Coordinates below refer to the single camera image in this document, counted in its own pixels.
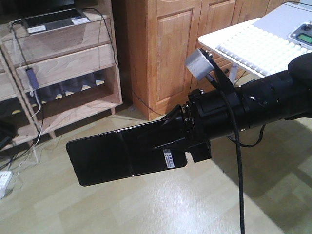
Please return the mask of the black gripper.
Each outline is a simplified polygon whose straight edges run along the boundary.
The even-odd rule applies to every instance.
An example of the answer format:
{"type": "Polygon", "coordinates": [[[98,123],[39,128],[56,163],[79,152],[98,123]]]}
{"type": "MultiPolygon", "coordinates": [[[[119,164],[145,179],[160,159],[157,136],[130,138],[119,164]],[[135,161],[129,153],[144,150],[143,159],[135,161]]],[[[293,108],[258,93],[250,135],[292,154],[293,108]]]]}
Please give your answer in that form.
{"type": "MultiPolygon", "coordinates": [[[[188,95],[188,115],[192,121],[190,153],[195,163],[212,158],[211,140],[234,133],[230,106],[218,90],[203,92],[195,89],[188,95]]],[[[164,118],[143,125],[138,135],[139,143],[149,149],[175,149],[187,152],[189,141],[177,105],[164,118]]]]}

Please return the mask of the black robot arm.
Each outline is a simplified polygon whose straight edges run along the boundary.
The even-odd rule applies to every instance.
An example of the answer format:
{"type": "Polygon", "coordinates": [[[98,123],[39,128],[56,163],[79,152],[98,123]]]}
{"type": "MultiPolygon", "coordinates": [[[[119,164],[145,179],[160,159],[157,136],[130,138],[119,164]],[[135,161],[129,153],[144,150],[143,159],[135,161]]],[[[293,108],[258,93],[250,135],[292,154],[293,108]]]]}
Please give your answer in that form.
{"type": "Polygon", "coordinates": [[[215,64],[216,88],[195,89],[184,106],[176,106],[160,123],[138,136],[145,149],[189,152],[194,162],[210,159],[210,141],[235,130],[280,119],[312,116],[312,55],[293,59],[284,71],[234,87],[215,64]]]}

